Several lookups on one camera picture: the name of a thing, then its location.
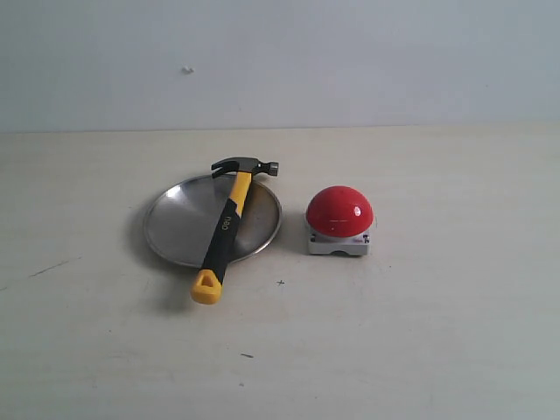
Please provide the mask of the yellow black claw hammer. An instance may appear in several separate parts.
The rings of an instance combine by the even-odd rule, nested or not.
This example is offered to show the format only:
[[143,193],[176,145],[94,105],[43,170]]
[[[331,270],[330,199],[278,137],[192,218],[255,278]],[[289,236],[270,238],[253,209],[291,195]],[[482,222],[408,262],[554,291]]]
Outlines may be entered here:
[[203,305],[219,302],[253,177],[261,173],[276,177],[278,168],[278,162],[264,163],[255,157],[230,157],[211,165],[213,179],[230,172],[235,174],[235,179],[191,288],[194,302]]

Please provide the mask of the red dome push button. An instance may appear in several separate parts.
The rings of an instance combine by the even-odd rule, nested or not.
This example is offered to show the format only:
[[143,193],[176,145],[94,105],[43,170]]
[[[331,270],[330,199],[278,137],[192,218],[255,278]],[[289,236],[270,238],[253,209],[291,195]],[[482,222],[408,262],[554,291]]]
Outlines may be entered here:
[[367,256],[375,211],[358,190],[344,185],[318,192],[305,211],[307,248],[311,255]]

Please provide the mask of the round steel plate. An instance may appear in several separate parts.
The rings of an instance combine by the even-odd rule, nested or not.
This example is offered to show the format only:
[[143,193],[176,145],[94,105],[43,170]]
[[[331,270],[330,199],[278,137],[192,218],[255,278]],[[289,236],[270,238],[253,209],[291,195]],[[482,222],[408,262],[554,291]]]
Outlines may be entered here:
[[[219,178],[202,175],[170,187],[150,205],[143,233],[150,249],[179,266],[199,268],[215,225],[235,182],[232,174]],[[282,222],[277,196],[254,180],[248,190],[241,224],[231,254],[233,263],[265,249]]]

